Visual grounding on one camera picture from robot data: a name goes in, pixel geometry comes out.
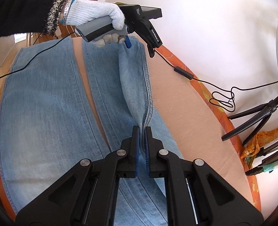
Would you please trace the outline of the left forearm black sleeve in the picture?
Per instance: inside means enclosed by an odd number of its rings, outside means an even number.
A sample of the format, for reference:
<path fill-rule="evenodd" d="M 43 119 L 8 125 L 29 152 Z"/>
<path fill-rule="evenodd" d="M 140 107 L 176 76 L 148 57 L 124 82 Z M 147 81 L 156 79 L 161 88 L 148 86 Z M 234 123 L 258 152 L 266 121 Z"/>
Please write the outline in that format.
<path fill-rule="evenodd" d="M 0 37 L 20 33 L 53 35 L 67 0 L 0 0 Z"/>

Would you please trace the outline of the left white knit glove hand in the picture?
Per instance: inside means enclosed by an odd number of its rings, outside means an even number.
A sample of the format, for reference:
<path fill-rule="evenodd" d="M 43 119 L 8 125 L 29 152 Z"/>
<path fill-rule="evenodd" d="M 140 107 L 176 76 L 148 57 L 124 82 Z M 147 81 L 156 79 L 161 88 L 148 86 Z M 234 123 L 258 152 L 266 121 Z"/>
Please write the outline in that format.
<path fill-rule="evenodd" d="M 122 30 L 125 17 L 118 5 L 92 0 L 67 0 L 59 13 L 58 23 L 80 26 L 94 19 L 109 16 L 115 30 Z"/>

